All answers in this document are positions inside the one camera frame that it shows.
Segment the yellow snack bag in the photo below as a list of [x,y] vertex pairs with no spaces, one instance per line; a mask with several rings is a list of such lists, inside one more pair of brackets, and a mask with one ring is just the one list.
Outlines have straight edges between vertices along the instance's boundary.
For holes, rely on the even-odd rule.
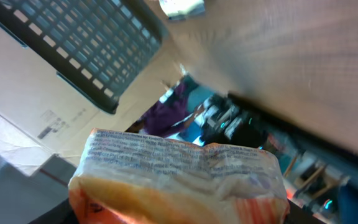
[[181,21],[205,13],[203,0],[159,0],[158,2],[171,21]]

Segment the orange tissue pack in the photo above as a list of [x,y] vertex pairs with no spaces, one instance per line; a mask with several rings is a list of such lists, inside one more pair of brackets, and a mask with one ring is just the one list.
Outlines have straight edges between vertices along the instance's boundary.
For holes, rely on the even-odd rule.
[[267,151],[103,129],[68,189],[80,223],[283,223],[290,211]]

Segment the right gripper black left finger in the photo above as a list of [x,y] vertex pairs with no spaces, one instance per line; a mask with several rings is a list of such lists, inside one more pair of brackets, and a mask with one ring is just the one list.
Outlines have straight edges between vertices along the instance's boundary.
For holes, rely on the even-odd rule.
[[29,224],[73,224],[73,209],[66,199]]

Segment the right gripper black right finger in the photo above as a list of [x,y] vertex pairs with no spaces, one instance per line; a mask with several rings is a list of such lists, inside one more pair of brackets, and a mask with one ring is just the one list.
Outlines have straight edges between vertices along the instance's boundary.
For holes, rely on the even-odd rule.
[[289,201],[290,213],[285,217],[284,224],[325,224],[316,217],[306,213],[299,206]]

